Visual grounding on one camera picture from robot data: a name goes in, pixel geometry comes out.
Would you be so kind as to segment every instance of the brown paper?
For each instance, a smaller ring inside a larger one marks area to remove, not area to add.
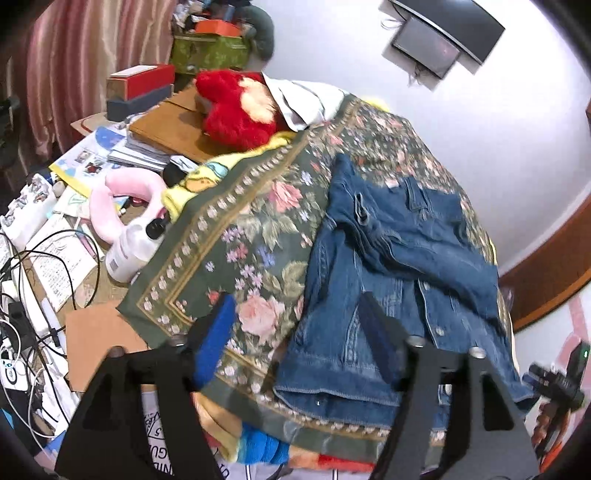
[[[129,129],[138,140],[167,153],[184,155],[202,163],[232,150],[213,141],[201,130],[204,114],[196,102],[194,86],[185,88],[132,123]]]
[[[111,347],[121,345],[130,353],[148,349],[115,309],[118,304],[118,301],[110,301],[66,315],[68,379],[72,390],[86,390]]]

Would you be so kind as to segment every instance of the floral tablecloth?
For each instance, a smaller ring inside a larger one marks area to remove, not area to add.
[[[307,261],[338,152],[348,153],[361,176],[376,184],[393,186],[412,175],[422,187],[460,194],[470,240],[494,261],[464,191],[410,123],[348,96],[331,122],[242,160],[218,186],[189,201],[119,309],[155,347],[206,315],[220,291],[233,293],[238,321],[203,394],[293,445],[374,462],[388,430],[303,416],[271,389],[277,360],[300,319]],[[500,294],[499,310],[509,328]],[[433,455],[442,443],[434,432]]]

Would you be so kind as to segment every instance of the orange box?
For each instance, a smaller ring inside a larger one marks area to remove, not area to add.
[[[239,37],[240,29],[224,20],[201,20],[195,25],[195,33],[214,33],[224,37]]]

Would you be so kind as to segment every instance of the television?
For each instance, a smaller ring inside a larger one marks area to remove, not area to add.
[[[396,33],[392,46],[441,79],[460,55],[458,47],[417,17],[406,20]]]
[[[482,64],[505,27],[473,0],[390,0],[446,35]]]

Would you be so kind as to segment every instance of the denim jacket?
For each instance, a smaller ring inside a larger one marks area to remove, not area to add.
[[[291,408],[323,420],[389,427],[401,394],[381,377],[360,329],[359,295],[373,292],[409,335],[438,348],[483,348],[512,398],[533,405],[512,362],[498,318],[498,274],[466,236],[459,197],[370,184],[337,155],[329,206],[311,253],[304,316],[279,365],[275,393]],[[446,424],[450,388],[440,388],[434,427]]]

